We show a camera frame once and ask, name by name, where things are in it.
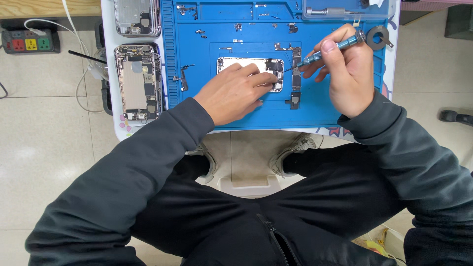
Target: dark gray sweatshirt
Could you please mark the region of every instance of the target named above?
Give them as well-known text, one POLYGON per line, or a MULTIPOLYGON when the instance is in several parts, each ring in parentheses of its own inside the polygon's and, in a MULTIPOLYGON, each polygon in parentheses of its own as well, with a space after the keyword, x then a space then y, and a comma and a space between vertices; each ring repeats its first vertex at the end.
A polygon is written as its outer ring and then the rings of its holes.
MULTIPOLYGON (((378 155, 415 215, 404 240, 408 265, 473 265, 473 178, 456 156, 379 93, 338 124, 378 155)), ((30 265, 144 265, 125 247, 136 215, 213 128, 188 98, 122 141, 46 207, 26 240, 30 265)))

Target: hand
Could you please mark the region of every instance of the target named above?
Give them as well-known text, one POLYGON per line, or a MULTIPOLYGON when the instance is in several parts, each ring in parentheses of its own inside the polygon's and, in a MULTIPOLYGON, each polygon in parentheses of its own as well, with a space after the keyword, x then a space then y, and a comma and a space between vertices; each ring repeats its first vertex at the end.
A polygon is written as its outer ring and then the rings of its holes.
POLYGON ((245 67, 235 63, 210 80, 194 99, 212 117, 215 125, 228 124, 263 105, 258 98, 277 81, 273 74, 260 73, 254 63, 245 67))
POLYGON ((330 100, 335 109, 348 118, 361 114, 375 95, 373 50, 366 43, 361 43, 340 51, 335 44, 348 39, 355 32, 350 24, 332 32, 307 55, 322 50, 322 60, 299 68, 304 72, 302 76, 308 79, 325 64, 315 81, 321 82, 330 74, 330 100))

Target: shoe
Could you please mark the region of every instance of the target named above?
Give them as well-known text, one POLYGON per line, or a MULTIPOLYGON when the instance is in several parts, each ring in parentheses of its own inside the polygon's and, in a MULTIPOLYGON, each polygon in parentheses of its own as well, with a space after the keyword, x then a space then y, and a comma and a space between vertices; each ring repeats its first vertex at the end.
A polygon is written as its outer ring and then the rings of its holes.
POLYGON ((307 149, 318 149, 323 140, 324 137, 322 135, 301 133, 288 148, 283 149, 282 152, 271 158, 269 167, 276 175, 282 176, 283 178, 295 176, 296 174, 284 172, 282 169, 282 161, 291 153, 303 153, 307 149))
POLYGON ((199 178, 203 178, 205 179, 205 183, 209 183, 210 181, 212 181, 213 179, 213 175, 215 175, 215 173, 217 172, 217 169, 218 169, 218 164, 217 164, 217 161, 215 161, 214 157, 212 156, 212 154, 210 154, 209 150, 207 149, 207 147, 205 147, 204 143, 201 142, 197 148, 195 148, 195 150, 193 151, 188 151, 186 152, 185 154, 187 155, 203 155, 205 157, 207 157, 207 159, 209 160, 209 163, 210 163, 210 169, 209 169, 209 172, 205 175, 205 176, 201 176, 199 178))

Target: clear plastic box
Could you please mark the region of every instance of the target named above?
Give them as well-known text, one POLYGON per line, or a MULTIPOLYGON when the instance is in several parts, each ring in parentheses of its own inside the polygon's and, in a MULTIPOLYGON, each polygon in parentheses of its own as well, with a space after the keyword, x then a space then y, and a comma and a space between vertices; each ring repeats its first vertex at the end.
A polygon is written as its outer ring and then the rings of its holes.
POLYGON ((384 0, 382 5, 363 6, 360 0, 303 0, 302 1, 302 19, 306 20, 327 20, 327 19, 386 19, 394 15, 396 11, 396 0, 384 0), (321 12, 324 9, 337 8, 330 10, 328 14, 321 12), (345 11, 355 12, 354 14, 343 14, 345 11))

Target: wooden desk surface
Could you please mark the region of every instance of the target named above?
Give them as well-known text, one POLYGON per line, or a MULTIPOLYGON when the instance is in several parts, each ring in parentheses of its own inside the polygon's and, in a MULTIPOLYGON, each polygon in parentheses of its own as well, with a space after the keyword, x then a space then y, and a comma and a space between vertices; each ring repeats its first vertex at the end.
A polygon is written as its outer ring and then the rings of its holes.
MULTIPOLYGON (((72 17, 101 16, 100 0, 67 0, 72 17)), ((0 0, 0 19, 65 17, 61 0, 0 0)))

